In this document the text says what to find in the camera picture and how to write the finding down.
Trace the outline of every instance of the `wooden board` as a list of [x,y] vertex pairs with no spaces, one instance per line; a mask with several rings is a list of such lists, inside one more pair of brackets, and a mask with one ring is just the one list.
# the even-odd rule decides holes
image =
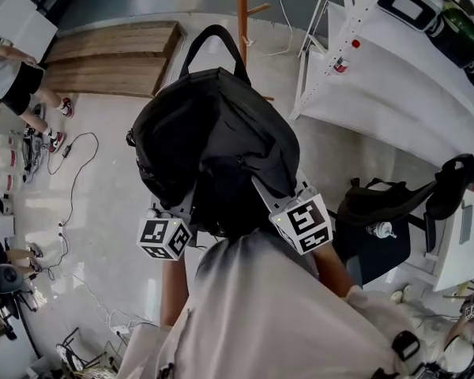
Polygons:
[[51,48],[46,63],[68,62],[90,56],[170,58],[179,37],[177,21],[99,28],[58,39]]
[[55,92],[153,97],[167,62],[166,58],[86,58],[54,63],[43,82]]

